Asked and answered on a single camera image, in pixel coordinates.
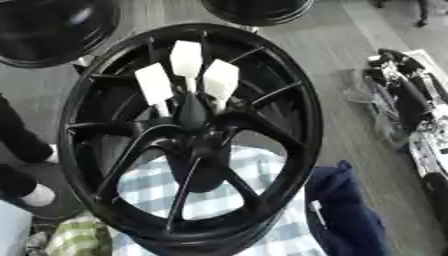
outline blue checkered cloth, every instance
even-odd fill
[[[256,192],[261,194],[277,177],[284,158],[270,151],[233,146],[230,166]],[[167,217],[178,184],[175,182],[165,157],[138,166],[120,180],[120,196],[135,207],[156,216]],[[183,211],[186,219],[201,219],[233,211],[243,205],[239,193],[227,182],[208,193],[190,193]],[[269,233],[241,256],[326,255],[309,230],[305,215],[304,189],[290,202],[283,216]],[[115,256],[155,255],[124,233],[110,229]]]

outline white foam block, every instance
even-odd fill
[[[149,105],[164,103],[173,97],[170,79],[160,63],[135,71],[135,76]]]
[[[217,100],[227,101],[238,87],[240,69],[222,60],[213,61],[204,73],[205,93]]]
[[[176,41],[170,55],[173,73],[177,76],[196,78],[202,67],[200,43]]]

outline rim lip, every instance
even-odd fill
[[[279,16],[266,15],[264,17],[257,17],[255,19],[251,19],[251,22],[248,22],[248,20],[245,19],[244,17],[241,17],[232,12],[218,10],[210,3],[210,0],[202,0],[202,4],[204,5],[205,9],[207,9],[210,13],[225,21],[244,26],[269,27],[288,23],[297,18],[300,18],[302,15],[307,13],[309,9],[311,9],[311,7],[314,4],[314,0],[307,0],[302,7],[293,12],[285,12]]]
[[[282,205],[281,207],[271,207],[269,211],[257,215],[256,218],[254,218],[252,221],[247,222],[245,225],[242,225],[237,229],[238,232],[247,232],[248,230],[253,228],[254,225],[266,222],[266,220],[275,217],[276,213],[279,213],[283,208],[287,206],[289,201],[296,195],[298,190],[306,182],[307,178],[309,177],[309,174],[311,173],[312,167],[314,166],[317,160],[317,156],[321,148],[323,137],[323,121],[322,121],[322,111],[320,108],[317,94],[314,91],[310,80],[303,72],[303,70],[295,63],[295,61],[289,55],[287,55],[286,52],[284,52],[282,49],[280,49],[273,43],[269,42],[268,40],[256,36],[254,34],[251,34],[249,32],[242,31],[240,29],[207,23],[190,23],[190,24],[168,26],[127,38],[117,43],[116,45],[112,46],[102,56],[98,57],[87,68],[87,70],[83,73],[83,75],[78,79],[78,82],[75,84],[74,88],[70,92],[69,97],[65,103],[64,109],[62,111],[62,117],[58,135],[59,136],[58,150],[59,152],[61,152],[60,158],[64,176],[66,177],[72,190],[74,191],[75,195],[80,199],[80,201],[83,202],[89,208],[89,210],[91,210],[92,213],[94,213],[94,215],[98,216],[106,224],[122,232],[125,232],[131,236],[138,236],[152,241],[166,239],[165,241],[167,243],[169,242],[178,243],[178,240],[173,240],[172,238],[169,239],[169,237],[160,237],[160,234],[154,234],[153,229],[151,230],[142,229],[142,223],[135,223],[133,222],[133,220],[128,220],[126,223],[124,223],[122,221],[123,219],[121,218],[122,216],[119,216],[119,214],[111,212],[109,207],[100,205],[96,201],[94,201],[93,197],[88,193],[89,190],[84,188],[84,184],[75,182],[75,180],[83,180],[83,179],[80,179],[77,175],[77,173],[80,172],[81,169],[79,168],[75,158],[72,138],[65,129],[66,124],[71,123],[71,121],[74,121],[74,118],[76,117],[75,113],[77,113],[77,110],[79,109],[82,103],[83,97],[90,89],[89,86],[86,85],[86,80],[94,71],[106,69],[111,63],[115,62],[117,59],[124,56],[132,49],[141,46],[142,42],[144,42],[148,38],[152,36],[156,37],[157,34],[166,33],[166,31],[170,29],[178,29],[183,31],[227,30],[228,33],[238,34],[239,38],[241,37],[249,38],[252,39],[249,41],[261,42],[267,49],[276,54],[275,57],[277,59],[280,59],[282,62],[285,63],[285,65],[283,66],[287,67],[287,70],[289,70],[289,73],[291,75],[294,75],[295,77],[298,77],[304,81],[304,85],[301,87],[301,91],[304,96],[307,96],[303,97],[303,99],[307,101],[305,104],[308,106],[308,108],[305,109],[307,113],[306,118],[308,119],[306,127],[308,128],[307,133],[309,134],[307,138],[308,141],[306,142],[306,144],[310,147],[305,152],[305,155],[307,156],[307,159],[305,160],[307,160],[307,162],[304,162],[302,165],[303,173],[297,176],[296,178],[297,181],[295,182],[294,186],[285,190],[284,194],[286,196],[282,198],[283,203],[278,204]],[[231,231],[232,232],[226,230],[224,234],[234,235],[235,230]],[[210,234],[210,232],[208,232],[204,235],[194,234],[183,236],[182,235],[179,236],[176,234],[177,235],[176,238],[177,239],[182,238],[183,242],[186,245],[189,243],[191,243],[190,245],[194,245],[197,244],[198,239],[205,240],[212,238],[220,238],[224,234],[223,232],[221,233],[217,232],[214,234]]]

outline plaid cloth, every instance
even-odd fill
[[[284,158],[258,148],[233,146],[230,166],[258,194],[261,194],[281,171]],[[167,217],[178,185],[165,157],[140,165],[120,180],[120,196],[135,207],[160,217]],[[207,218],[230,212],[244,203],[227,182],[208,193],[190,193],[184,208],[186,219]],[[295,196],[272,230],[241,256],[321,256],[326,255],[311,235],[305,215],[304,189]],[[150,256],[153,253],[112,228],[113,255]]]
[[[58,226],[46,252],[49,256],[110,256],[111,238],[107,226],[85,212]]]

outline black pants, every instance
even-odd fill
[[[377,0],[378,4],[383,4],[386,0]],[[420,8],[420,19],[428,19],[428,0],[417,0],[418,6]]]
[[[51,147],[28,131],[20,116],[0,94],[0,141],[20,160],[26,163],[43,162],[51,156]],[[0,164],[0,191],[9,196],[22,197],[36,188],[29,175]]]

